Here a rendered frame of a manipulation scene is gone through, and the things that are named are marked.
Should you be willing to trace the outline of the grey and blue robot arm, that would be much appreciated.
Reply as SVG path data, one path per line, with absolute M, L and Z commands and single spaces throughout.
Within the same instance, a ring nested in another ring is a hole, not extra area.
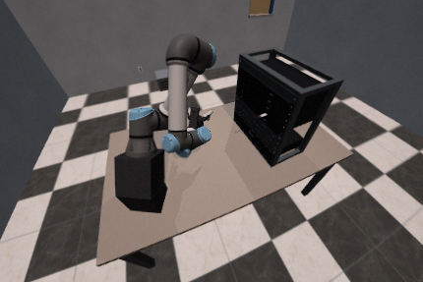
M 184 158 L 211 139 L 207 127 L 197 130 L 187 128 L 187 94 L 198 75 L 211 68 L 215 60 L 216 51 L 207 41 L 190 33 L 181 33 L 172 39 L 166 52 L 168 95 L 157 110 L 145 107 L 129 112 L 127 156 L 146 157 L 156 154 L 153 139 L 155 131 L 168 130 L 161 141 L 163 149 L 167 153 L 176 152 Z

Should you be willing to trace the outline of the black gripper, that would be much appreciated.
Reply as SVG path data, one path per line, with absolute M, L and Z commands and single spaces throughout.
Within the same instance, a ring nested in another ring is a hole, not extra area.
M 190 111 L 191 111 L 191 107 L 189 107 L 188 113 L 187 113 L 187 117 L 188 117 L 189 120 L 190 120 Z M 209 111 L 207 114 L 204 114 L 204 117 L 202 117 L 201 115 L 199 116 L 197 128 L 194 127 L 194 126 L 188 126 L 187 128 L 193 128 L 193 129 L 197 130 L 198 128 L 203 127 L 204 121 L 206 121 L 206 120 L 208 121 L 210 119 L 212 112 L 213 112 L 213 110 Z

